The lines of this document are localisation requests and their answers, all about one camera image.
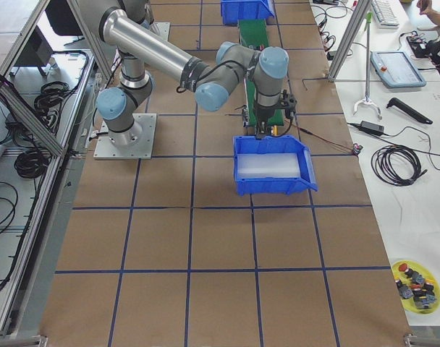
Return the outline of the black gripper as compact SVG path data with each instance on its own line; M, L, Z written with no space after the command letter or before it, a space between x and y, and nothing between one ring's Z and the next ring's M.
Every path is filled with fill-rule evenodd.
M254 103L254 115L256 120L255 138L257 140L270 135L270 126L282 125L282 111L277 107Z

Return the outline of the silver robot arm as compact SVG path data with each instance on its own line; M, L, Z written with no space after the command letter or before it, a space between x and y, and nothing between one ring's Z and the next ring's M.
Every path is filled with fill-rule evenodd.
M295 99L282 89L289 65L283 48L257 51L224 42L217 52L215 67L210 67L151 29L154 19L149 1L77 4L86 27L102 42L118 48L122 59L119 86L105 89L97 100L109 141L115 147L134 145L143 133L133 113L153 90L146 64L178 81L179 93L193 92L196 103L206 111L219 110L241 81L250 80L255 85L257 137L270 134L268 124L276 110L284 110L287 117L295 112Z

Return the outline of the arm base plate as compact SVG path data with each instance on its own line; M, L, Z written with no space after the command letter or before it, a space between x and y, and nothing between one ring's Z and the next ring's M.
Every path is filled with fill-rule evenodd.
M107 134L100 136L96 143L94 158L97 160L150 160L153 152L156 131L156 113L134 113L132 128L123 133L108 130L105 122L101 131Z
M149 28L153 33L153 42L169 41L170 22L153 22Z

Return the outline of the person hand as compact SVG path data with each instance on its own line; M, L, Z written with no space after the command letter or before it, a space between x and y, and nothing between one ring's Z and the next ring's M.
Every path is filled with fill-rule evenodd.
M420 15L428 15L432 10L432 0L418 0L416 7L419 8Z

